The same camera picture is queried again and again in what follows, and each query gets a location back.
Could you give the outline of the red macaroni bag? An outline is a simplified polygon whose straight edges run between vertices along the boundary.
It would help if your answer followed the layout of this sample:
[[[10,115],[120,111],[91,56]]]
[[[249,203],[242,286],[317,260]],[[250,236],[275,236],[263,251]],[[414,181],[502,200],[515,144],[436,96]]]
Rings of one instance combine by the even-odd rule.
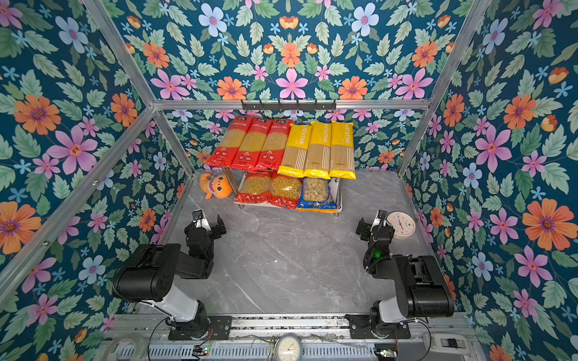
[[[272,178],[268,174],[247,174],[235,198],[240,204],[267,203],[272,189]]]
[[[282,174],[273,174],[268,203],[286,209],[296,209],[303,188],[303,180]]]

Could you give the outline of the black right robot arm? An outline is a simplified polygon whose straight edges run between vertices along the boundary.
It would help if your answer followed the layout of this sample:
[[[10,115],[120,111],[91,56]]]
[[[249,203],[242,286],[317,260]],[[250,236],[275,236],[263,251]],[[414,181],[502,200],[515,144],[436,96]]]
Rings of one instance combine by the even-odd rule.
[[[370,223],[360,219],[355,234],[367,242],[364,271],[375,279],[394,282],[394,296],[375,302],[368,316],[371,334],[386,338],[409,320],[451,317],[455,302],[434,256],[393,254],[396,242],[407,241],[417,230],[411,216],[379,210]]]

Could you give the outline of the yellow spaghetti box hidden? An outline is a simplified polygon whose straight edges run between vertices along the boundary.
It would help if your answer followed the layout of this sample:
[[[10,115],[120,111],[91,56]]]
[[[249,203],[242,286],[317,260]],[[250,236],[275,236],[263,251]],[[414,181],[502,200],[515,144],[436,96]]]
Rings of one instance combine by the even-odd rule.
[[[356,180],[353,123],[331,125],[330,177]]]

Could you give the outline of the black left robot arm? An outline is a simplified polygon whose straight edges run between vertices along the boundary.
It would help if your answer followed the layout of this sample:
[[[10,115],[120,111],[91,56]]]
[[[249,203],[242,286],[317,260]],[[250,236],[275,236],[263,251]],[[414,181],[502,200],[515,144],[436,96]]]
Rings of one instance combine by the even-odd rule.
[[[188,252],[182,251],[178,243],[138,246],[114,276],[114,296],[155,308],[175,323],[201,323],[203,303],[181,291],[175,279],[209,278],[214,267],[215,241],[226,233],[220,216],[212,225],[201,209],[196,210],[185,227]]]

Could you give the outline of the red spaghetti bag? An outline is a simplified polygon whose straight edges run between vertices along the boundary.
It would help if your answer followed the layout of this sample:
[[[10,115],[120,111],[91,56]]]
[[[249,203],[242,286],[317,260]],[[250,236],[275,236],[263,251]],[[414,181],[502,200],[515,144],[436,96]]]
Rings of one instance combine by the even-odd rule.
[[[252,122],[230,168],[251,171],[256,167],[272,124],[273,121],[266,118],[256,118]]]
[[[272,122],[253,171],[278,171],[293,124],[291,119],[277,119]]]
[[[254,117],[236,117],[225,132],[221,143],[213,151],[208,165],[218,168],[230,167],[254,121]]]

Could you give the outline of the yellow spaghetti box front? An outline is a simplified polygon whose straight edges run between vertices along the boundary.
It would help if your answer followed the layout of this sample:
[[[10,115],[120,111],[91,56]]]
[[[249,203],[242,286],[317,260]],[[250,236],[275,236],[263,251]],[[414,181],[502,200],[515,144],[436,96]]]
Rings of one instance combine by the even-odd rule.
[[[305,177],[330,180],[331,124],[312,122],[308,153],[304,169]]]

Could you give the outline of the red macaroni bag front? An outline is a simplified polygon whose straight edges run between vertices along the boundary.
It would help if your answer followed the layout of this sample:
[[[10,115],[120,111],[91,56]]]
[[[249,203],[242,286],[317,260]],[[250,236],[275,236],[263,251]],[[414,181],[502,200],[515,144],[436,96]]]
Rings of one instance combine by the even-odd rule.
[[[272,189],[272,178],[268,174],[247,174],[235,198],[240,204],[267,203]]]

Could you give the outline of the yellow spaghetti box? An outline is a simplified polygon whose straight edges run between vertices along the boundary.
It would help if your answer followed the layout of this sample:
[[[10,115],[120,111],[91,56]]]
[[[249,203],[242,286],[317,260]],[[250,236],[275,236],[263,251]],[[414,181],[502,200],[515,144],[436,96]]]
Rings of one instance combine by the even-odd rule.
[[[291,125],[278,173],[289,177],[304,177],[309,142],[312,134],[310,125]]]
[[[331,124],[312,122],[308,153],[304,169],[305,177],[330,180]]]

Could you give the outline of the yellow spaghetti box back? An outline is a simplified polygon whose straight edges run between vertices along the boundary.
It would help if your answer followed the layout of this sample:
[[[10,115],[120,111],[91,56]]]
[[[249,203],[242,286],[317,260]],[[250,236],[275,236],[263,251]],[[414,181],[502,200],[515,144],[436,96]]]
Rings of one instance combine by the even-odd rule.
[[[310,125],[291,125],[278,173],[289,177],[304,177],[309,142],[312,134]]]

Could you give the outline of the blue pasta bag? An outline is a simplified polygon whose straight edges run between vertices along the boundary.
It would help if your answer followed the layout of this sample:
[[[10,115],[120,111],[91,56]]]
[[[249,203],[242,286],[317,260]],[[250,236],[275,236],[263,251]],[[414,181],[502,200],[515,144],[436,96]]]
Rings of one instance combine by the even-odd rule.
[[[337,214],[339,212],[337,204],[338,188],[338,180],[305,177],[297,210]]]

